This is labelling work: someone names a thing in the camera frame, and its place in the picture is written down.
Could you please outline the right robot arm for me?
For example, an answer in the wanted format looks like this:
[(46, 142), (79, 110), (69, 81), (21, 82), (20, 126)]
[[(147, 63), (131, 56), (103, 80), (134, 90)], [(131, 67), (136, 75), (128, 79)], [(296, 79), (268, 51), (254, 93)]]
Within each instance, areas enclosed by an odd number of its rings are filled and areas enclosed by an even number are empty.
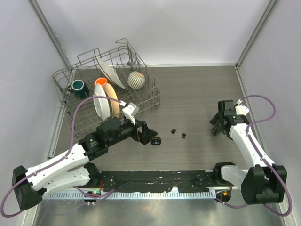
[(234, 163), (220, 162), (213, 169), (212, 179), (218, 186), (227, 182), (239, 188), (246, 204), (280, 203), (284, 199), (287, 171), (276, 165), (264, 152), (249, 127), (246, 106), (232, 100), (218, 102), (218, 112), (210, 120), (212, 134), (220, 133), (234, 141), (242, 153), (248, 171)]

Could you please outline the dusty black oval case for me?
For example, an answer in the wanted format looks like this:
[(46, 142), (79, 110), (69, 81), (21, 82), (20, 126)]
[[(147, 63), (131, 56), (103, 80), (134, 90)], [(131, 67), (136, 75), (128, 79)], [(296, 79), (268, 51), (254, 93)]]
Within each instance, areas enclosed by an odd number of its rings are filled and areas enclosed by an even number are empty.
[(220, 131), (217, 127), (212, 128), (212, 135), (217, 136), (220, 134)]

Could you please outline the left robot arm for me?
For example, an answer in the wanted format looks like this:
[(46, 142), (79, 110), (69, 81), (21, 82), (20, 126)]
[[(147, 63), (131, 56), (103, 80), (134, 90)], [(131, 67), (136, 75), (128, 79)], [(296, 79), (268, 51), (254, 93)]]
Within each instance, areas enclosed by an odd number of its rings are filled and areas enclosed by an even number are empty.
[(64, 153), (34, 167), (20, 165), (13, 170), (12, 186), (20, 210), (39, 204), (43, 197), (68, 187), (99, 185), (100, 176), (92, 160), (106, 154), (109, 147), (132, 138), (143, 145), (158, 133), (147, 123), (109, 117), (96, 131), (87, 134)]

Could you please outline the glossy black charging case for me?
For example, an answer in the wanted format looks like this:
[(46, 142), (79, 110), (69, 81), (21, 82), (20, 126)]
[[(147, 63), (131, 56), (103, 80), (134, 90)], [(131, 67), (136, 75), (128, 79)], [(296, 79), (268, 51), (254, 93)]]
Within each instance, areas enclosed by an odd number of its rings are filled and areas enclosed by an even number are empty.
[(159, 137), (154, 137), (154, 138), (151, 140), (151, 144), (152, 144), (152, 145), (161, 145), (161, 138), (159, 138)]

